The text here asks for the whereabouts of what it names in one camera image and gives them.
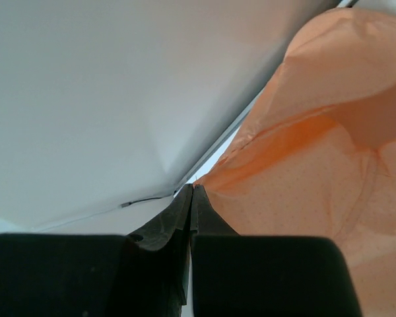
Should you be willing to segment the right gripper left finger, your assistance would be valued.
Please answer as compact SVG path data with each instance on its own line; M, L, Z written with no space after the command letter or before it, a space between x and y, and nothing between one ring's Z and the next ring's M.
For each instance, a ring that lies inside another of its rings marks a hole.
M127 235L0 234L0 316L179 316L192 187Z

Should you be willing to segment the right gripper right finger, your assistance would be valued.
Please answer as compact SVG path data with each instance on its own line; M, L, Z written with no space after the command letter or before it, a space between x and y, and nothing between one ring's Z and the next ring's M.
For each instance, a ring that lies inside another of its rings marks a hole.
M195 316L361 316L345 259L316 236L245 236L212 207L191 202Z

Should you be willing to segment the orange and teal hooded jacket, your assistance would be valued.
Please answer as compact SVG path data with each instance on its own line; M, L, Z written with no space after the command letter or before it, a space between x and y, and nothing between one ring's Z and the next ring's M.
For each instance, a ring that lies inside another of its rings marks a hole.
M396 316L396 15L306 23L198 184L240 234L332 239L363 314Z

